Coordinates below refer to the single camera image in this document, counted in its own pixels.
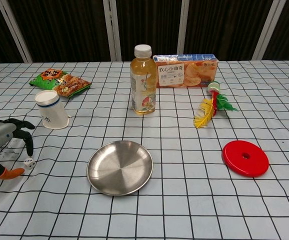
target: yellow feather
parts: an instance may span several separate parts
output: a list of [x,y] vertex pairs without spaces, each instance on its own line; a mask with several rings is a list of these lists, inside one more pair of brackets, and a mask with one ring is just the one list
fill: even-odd
[[196,128],[206,126],[210,122],[214,115],[213,100],[204,99],[200,104],[200,109],[204,112],[204,116],[194,116],[193,122]]

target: red disc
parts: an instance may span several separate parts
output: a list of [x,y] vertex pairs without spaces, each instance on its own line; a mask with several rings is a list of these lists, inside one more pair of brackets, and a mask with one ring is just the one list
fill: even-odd
[[224,146],[222,157],[233,171],[247,177],[264,174],[269,167],[267,155],[261,148],[248,141],[231,141]]

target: white bottle cap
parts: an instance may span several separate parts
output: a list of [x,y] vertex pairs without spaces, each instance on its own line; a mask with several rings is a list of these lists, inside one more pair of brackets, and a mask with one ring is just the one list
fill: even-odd
[[146,59],[152,55],[151,46],[140,44],[134,47],[134,55],[136,58]]

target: bottle label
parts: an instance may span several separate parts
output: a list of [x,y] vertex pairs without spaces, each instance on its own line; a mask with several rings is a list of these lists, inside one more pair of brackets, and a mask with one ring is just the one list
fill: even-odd
[[136,111],[146,112],[156,107],[156,92],[148,91],[147,79],[151,74],[136,75],[130,72],[132,107]]
[[160,86],[183,84],[185,66],[183,63],[158,66],[158,76]]

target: snack bag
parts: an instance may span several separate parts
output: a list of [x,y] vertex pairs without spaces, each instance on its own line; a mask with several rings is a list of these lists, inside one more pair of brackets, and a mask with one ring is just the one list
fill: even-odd
[[207,87],[218,66],[213,54],[155,55],[153,60],[158,88]]
[[44,90],[55,90],[59,96],[70,98],[89,88],[91,82],[85,81],[80,77],[71,76],[65,71],[49,68],[30,81],[29,84]]

